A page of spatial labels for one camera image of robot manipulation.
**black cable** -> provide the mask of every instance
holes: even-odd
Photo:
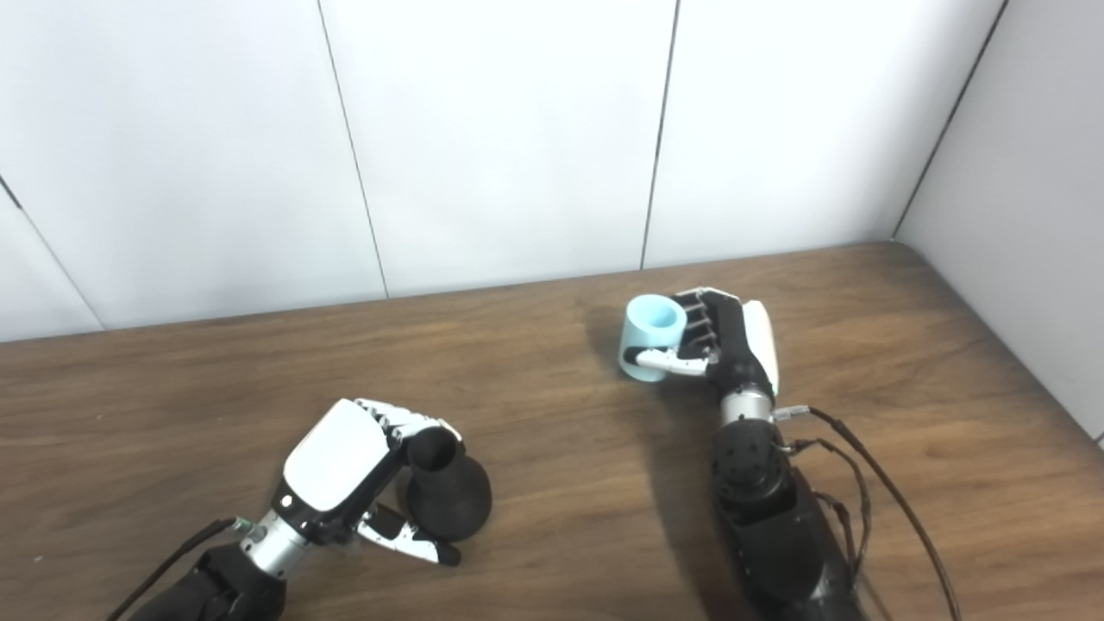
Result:
[[[843,541],[847,545],[847,564],[854,568],[854,535],[851,533],[851,512],[847,511],[847,505],[837,501],[831,494],[826,492],[814,492],[814,496],[824,501],[826,505],[836,512],[839,525],[843,528]]]
[[[867,486],[867,477],[862,475],[862,469],[854,461],[854,457],[848,455],[843,451],[839,450],[831,442],[825,440],[824,438],[817,438],[816,440],[798,440],[792,444],[797,452],[805,450],[814,444],[819,444],[829,453],[835,453],[839,455],[847,465],[851,466],[851,472],[854,473],[854,482],[859,485],[859,515],[862,517],[862,537],[859,541],[859,551],[854,555],[851,562],[851,578],[854,585],[859,583],[859,572],[862,570],[862,560],[867,558],[867,547],[870,544],[870,531],[873,529],[873,519],[871,519],[871,508],[870,508],[870,488]]]
[[[854,449],[854,452],[859,453],[859,455],[861,455],[862,459],[870,464],[871,470],[874,471],[878,478],[881,480],[882,484],[885,485],[885,488],[893,495],[893,499],[896,501],[898,505],[901,506],[901,511],[904,512],[909,522],[912,523],[912,527],[916,531],[916,536],[920,537],[920,541],[924,544],[924,549],[927,550],[928,558],[932,559],[932,566],[935,568],[935,572],[940,576],[940,586],[943,588],[943,594],[947,599],[947,608],[951,610],[951,618],[954,621],[962,621],[962,610],[958,607],[958,598],[955,596],[955,588],[951,583],[951,577],[947,576],[947,568],[943,566],[940,552],[935,550],[935,544],[933,544],[931,537],[927,536],[927,531],[924,530],[924,526],[920,523],[920,518],[916,517],[916,514],[912,511],[912,507],[909,505],[909,501],[904,499],[904,495],[901,494],[901,491],[898,490],[896,485],[893,484],[893,481],[890,480],[890,475],[885,474],[885,471],[882,470],[881,465],[879,465],[878,460],[870,454],[870,451],[862,445],[862,442],[856,438],[854,433],[852,433],[851,430],[843,424],[843,421],[813,407],[809,407],[809,412],[831,425],[832,430],[836,431],[840,438],[846,440],[847,443]]]
[[[211,537],[214,537],[219,533],[222,533],[223,530],[230,528],[236,522],[237,522],[236,517],[227,517],[226,519],[216,519],[211,524],[209,524],[199,533],[192,535],[187,541],[184,541],[183,544],[180,545],[179,548],[177,548],[177,551],[169,555],[169,558],[164,559],[164,561],[161,562],[161,565],[157,566],[157,569],[155,569],[153,572],[150,573],[149,577],[146,578],[141,585],[138,585],[138,588],[135,589],[132,593],[127,596],[127,599],[123,600],[123,603],[120,603],[119,607],[116,608],[114,612],[107,615],[106,621],[118,621],[118,619],[123,617],[123,613],[126,612],[128,608],[134,606],[134,603],[138,601],[138,598],[140,598],[142,593],[148,591],[149,588],[153,586],[153,582],[157,582],[157,580],[161,576],[163,576],[164,572],[168,571],[170,567],[172,567],[178,560],[180,560],[180,557],[195,549],[195,546],[199,546],[203,541],[206,541]]]

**wood grain surface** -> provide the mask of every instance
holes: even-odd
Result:
[[[710,391],[614,361],[630,297],[699,284],[766,304],[779,402],[843,418],[881,460],[967,619],[1104,618],[1104,453],[888,243],[0,346],[0,615],[103,618],[199,527],[263,515],[302,434],[368,397],[459,429],[493,515],[456,569],[316,550],[285,619],[751,619],[710,522]],[[830,438],[813,419],[783,432]],[[798,465],[857,513],[846,464]],[[871,485],[866,608],[945,618]]]

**white wall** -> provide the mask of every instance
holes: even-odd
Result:
[[[391,295],[640,265],[675,0],[325,0]]]
[[[0,173],[108,328],[383,297],[314,2],[8,2]]]
[[[647,266],[889,239],[1000,0],[683,0]]]
[[[909,210],[919,250],[1104,433],[1104,4],[1008,4]]]
[[[100,329],[31,221],[0,189],[0,341]]]
[[[683,0],[649,223],[675,0],[17,0],[0,173],[107,328],[885,239],[998,3]]]

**robotic hand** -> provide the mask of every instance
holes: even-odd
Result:
[[[376,502],[403,466],[413,475],[407,491],[412,519]],[[256,524],[226,520],[245,537],[208,549],[188,575],[130,619],[278,619],[286,579],[307,550],[357,536],[456,566],[460,552],[450,544],[479,530],[490,507],[487,473],[465,454],[460,434],[447,422],[380,401],[342,399],[288,455],[268,514]],[[203,538],[191,541],[193,547]],[[109,619],[121,615],[172,560]]]
[[[776,425],[795,411],[774,407],[778,367],[766,309],[714,288],[671,298],[687,313],[679,346],[628,347],[623,356],[641,367],[703,377],[716,389],[721,425],[713,438],[712,493],[724,545],[753,603],[769,621],[864,619],[858,562],[853,554],[845,557],[817,504],[824,495],[790,464],[804,445],[786,445]]]

